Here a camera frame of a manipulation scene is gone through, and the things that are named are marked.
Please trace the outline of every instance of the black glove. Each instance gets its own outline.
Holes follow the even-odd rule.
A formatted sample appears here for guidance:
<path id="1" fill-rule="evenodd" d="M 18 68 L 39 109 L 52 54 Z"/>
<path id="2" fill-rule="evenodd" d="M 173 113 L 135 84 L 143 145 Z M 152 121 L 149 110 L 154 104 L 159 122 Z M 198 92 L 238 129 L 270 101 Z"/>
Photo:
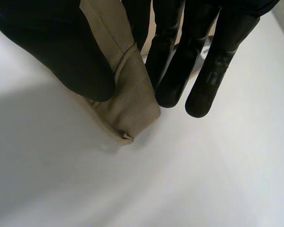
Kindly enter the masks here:
<path id="1" fill-rule="evenodd" d="M 163 75 L 178 33 L 184 0 L 153 0 L 156 35 L 146 61 L 159 105 L 174 107 L 188 82 L 208 33 L 219 14 L 213 42 L 186 101 L 193 117 L 205 116 L 239 44 L 279 0 L 186 0 L 182 36 Z M 147 37 L 151 0 L 123 0 L 140 49 Z"/>
<path id="2" fill-rule="evenodd" d="M 0 30 L 68 89 L 103 102 L 114 94 L 115 79 L 79 5 L 80 0 L 0 0 Z"/>

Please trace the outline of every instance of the white surface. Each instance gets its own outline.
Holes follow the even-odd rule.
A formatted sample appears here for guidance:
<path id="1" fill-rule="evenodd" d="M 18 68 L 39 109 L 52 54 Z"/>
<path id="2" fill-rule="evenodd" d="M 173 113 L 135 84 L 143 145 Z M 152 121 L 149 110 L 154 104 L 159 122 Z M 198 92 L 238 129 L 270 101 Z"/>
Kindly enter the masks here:
<path id="1" fill-rule="evenodd" d="M 0 227 L 284 227 L 284 35 L 267 14 L 210 113 L 118 147 L 0 33 Z"/>

